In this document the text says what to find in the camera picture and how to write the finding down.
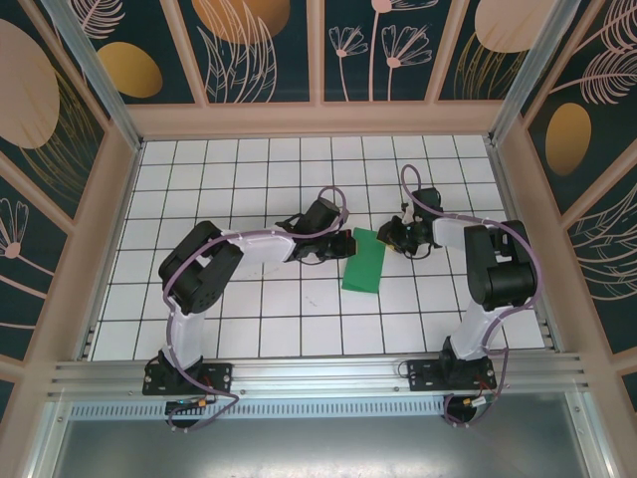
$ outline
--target cable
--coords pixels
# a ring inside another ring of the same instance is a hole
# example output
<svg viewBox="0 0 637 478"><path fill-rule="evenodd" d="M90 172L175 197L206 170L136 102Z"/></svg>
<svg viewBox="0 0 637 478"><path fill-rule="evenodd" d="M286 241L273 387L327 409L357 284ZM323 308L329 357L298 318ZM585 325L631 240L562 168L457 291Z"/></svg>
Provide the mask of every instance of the cable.
<svg viewBox="0 0 637 478"><path fill-rule="evenodd" d="M503 224L503 223L498 222L498 221L493 221L491 219L481 219L481 218L472 217L472 216L465 216L463 214L453 214L453 213L441 212L441 211L437 211L436 209L433 209L433 208L427 206L426 204L423 204L421 201L418 200L418 198L416 196L414 196L414 194L409 190L409 187L407 186L407 181L405 181L405 171L407 169L411 169L416 174L416 178L418 179L418 189L420 189L420 187L422 186L422 179L420 177L420 173L418 172L418 169L416 169L411 164L405 164L403 166L402 170L400 171L400 183L401 183L401 186L404 189L404 191L407 193L407 196L414 202L414 204L419 205L425 211L427 211L427 212L429 212L431 214L434 214L435 216L438 216L438 217L447 217L447 218L450 218L450 219L457 219L457 220L461 220L461 221L473 222L473 223L476 223L476 224L490 225L490 226L495 226L495 227L498 227L498 228L502 229L503 231L505 231L508 234L510 234L515 240L517 240L523 248L525 248L525 250L527 251L527 253L531 257L532 266L533 266L533 269L534 269L534 272L535 272L535 276L537 277L537 285L536 285L536 288L535 288L535 293L529 299L529 301L526 304L523 304L522 306L513 307L512 309L508 309L508 310L502 312L499 316L497 316L496 319L489 325L489 328L485 332L485 336L482 339L482 349L483 349L483 351L485 351L485 353L487 355L488 354L492 354L492 355L504 354L504 359L503 359L503 365L502 365L502 374L500 376L500 384L498 385L498 390L495 393L494 402L489 406L489 408L487 408L487 410L485 410L485 412L482 415L480 415L478 418L473 420L473 424L476 424L479 421L481 421L485 417L485 415L487 415L487 412L492 408L492 406L495 404L496 400L498 400L498 398L500 397L500 395L502 393L502 389L503 389L504 384L505 384L505 378L507 376L507 364L509 362L509 348L505 347L502 351L500 351L498 353L496 351L491 351L488 348L489 339L491 338L491 335L492 335L493 331L498 327L498 325L506 317L508 317L508 316L510 316L512 314L515 314L517 312L525 311L527 309L530 309L539 300L539 297L541 295L541 289L542 289L542 286L543 286L543 277L542 277L541 267L539 265L539 259L537 258L537 255L533 251L533 249L531 247L531 244L529 244L529 242L527 242L527 240L522 235L520 235L517 231L515 231L511 227L507 226L506 224ZM453 426L456 426L458 423L461 423L460 420L457 420L456 418L451 416L449 414L449 412L448 412L449 402L451 401L451 399L453 397L454 397L453 393L451 393L451 394L449 394L449 395L447 395L445 397L445 404L444 404L444 407L443 407L443 411L444 411L444 417L445 417L445 420L447 421L447 423L449 423L449 424L451 424ZM462 423L462 424L464 424L465 427L469 427L468 423Z"/></svg>
<svg viewBox="0 0 637 478"><path fill-rule="evenodd" d="M347 211L347 200L345 199L345 194L340 189L338 189L335 186L324 187L318 193L318 197L322 197L323 193L328 191L328 190L333 190L333 191L337 192L338 195L340 196L341 201L342 201L342 205L340 207L340 214L338 215L338 217L334 220L334 222L329 227L327 227L326 229L323 229L323 231L315 232L313 234L295 234L295 233L292 233L292 232L277 231L277 230L271 230L270 231L271 234L273 236L282 236L282 237L288 237L288 238L291 238L291 239L314 239L316 237L320 237L322 235L328 234L329 232L332 232L332 231L336 230L337 228L340 228L340 224L344 224L346 222L347 216L349 214L349 212ZM228 240L232 240L232 239L239 239L239 238L242 238L242 237L251 237L251 236L257 236L257 235L263 235L263 234L264 234L263 230L248 231L248 232L242 232L242 233L228 234L227 236L220 236L220 237L218 237L216 239L213 239L212 241L207 242L206 244L201 246L190 257L188 257L188 259L186 259L183 262L183 264L181 264L177 268L175 273L166 282L166 285L165 285L165 287L163 289L163 302L168 306L168 308L170 310L170 313L168 315L168 324L166 325L166 344L167 344L168 354L170 355L170 359L171 359L172 365L177 369L179 374L186 381L192 383L193 385L195 385L196 387L202 389L206 393L212 394L212 395L225 396L227 398L231 398L232 399L232 401L230 403L228 403L225 406L223 406L219 411L217 411L215 414L213 414L210 418L206 418L205 420L200 420L197 423L195 423L194 425L192 425L190 427L187 427L187 428L178 428L177 426L175 426L174 423L172 422L172 416L174 415L174 413L172 413L170 416L168 416L168 423L172 427L172 431L180 430L183 433L188 433L189 431L195 431L195 430L201 429L201 428L209 425L215 419L217 419L217 417L219 415L225 413L227 410L229 410L231 407L233 407L239 401L239 396L234 394L234 393L230 393L230 392L227 392L227 391L224 391L224 390L217 390L217 389L213 388L212 386L206 386L203 383L200 383L199 381L195 380L192 376L190 376L188 373L186 373L186 370L184 370L183 367L181 366L181 364L179 363L179 360L177 359L177 355L175 353L175 350L174 350L173 344L172 344L172 324L174 322L174 317L175 317L175 313L176 313L176 309L177 309L177 303L170 300L170 298L169 298L170 297L170 291L172 290L172 287L175 285L175 282L177 281L177 279L179 279L179 276L181 276L181 274L183 274L183 272L188 267L190 267L190 265L193 262L195 262L197 260L197 258L201 254L203 254L207 250L211 249L212 247L214 247L217 244L219 244L221 242L224 242L224 241L228 241Z"/></svg>

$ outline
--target metal base plate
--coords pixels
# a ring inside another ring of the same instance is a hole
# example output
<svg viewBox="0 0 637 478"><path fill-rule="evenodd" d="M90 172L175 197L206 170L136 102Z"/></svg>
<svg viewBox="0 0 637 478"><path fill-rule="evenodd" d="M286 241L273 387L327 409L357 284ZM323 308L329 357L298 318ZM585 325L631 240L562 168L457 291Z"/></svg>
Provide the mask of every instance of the metal base plate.
<svg viewBox="0 0 637 478"><path fill-rule="evenodd" d="M146 375L143 381L141 393L147 396L158 395L201 395L204 392L185 380L180 380L179 385L174 385L173 380L169 380L166 368L159 364L150 364L145 369ZM201 365L197 380L211 386L216 390L230 391L232 384L232 364L231 363L204 363Z"/></svg>
<svg viewBox="0 0 637 478"><path fill-rule="evenodd" d="M490 360L485 360L484 366L477 370L478 375L485 384L495 389L498 384L494 367ZM408 360L407 375L409 377L409 389L411 391L449 391L449 390L479 390L480 382L474 378L456 380L449 383L445 380L438 359Z"/></svg>

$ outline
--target leaf illustration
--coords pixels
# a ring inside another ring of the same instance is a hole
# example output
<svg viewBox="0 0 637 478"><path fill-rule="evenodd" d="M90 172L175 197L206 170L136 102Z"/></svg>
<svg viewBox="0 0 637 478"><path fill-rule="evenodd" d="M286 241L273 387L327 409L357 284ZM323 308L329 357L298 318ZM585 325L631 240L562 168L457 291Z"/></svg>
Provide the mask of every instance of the leaf illustration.
<svg viewBox="0 0 637 478"><path fill-rule="evenodd" d="M70 4L84 33L96 40L106 39L125 15L121 0L70 0Z"/></svg>

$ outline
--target black wire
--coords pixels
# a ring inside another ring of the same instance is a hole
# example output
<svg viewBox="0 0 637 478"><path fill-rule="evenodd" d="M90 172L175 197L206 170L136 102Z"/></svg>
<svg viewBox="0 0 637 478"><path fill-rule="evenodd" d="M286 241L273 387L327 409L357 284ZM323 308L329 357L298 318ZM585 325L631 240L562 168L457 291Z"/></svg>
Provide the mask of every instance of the black wire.
<svg viewBox="0 0 637 478"><path fill-rule="evenodd" d="M429 244L429 249L427 250L427 254L425 254L424 256L420 256L420 257L408 256L406 252L404 253L404 256L407 259L411 259L412 261L421 261L423 259L427 259L431 255L432 247L433 246L431 244Z"/></svg>

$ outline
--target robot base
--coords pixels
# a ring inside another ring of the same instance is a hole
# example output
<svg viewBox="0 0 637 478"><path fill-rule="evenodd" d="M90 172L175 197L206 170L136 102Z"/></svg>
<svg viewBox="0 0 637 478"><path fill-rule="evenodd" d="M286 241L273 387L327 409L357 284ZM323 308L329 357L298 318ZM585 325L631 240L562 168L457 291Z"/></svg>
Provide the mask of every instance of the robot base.
<svg viewBox="0 0 637 478"><path fill-rule="evenodd" d="M186 370L190 376L216 390L230 391L232 384L231 363L204 363L203 358ZM170 364L162 352L158 363L150 363L144 368L143 395L202 395L201 388L186 381Z"/></svg>
<svg viewBox="0 0 637 478"><path fill-rule="evenodd" d="M411 391L479 390L480 380L491 389L498 386L491 360L456 358L450 338L437 359L408 360L407 375Z"/></svg>

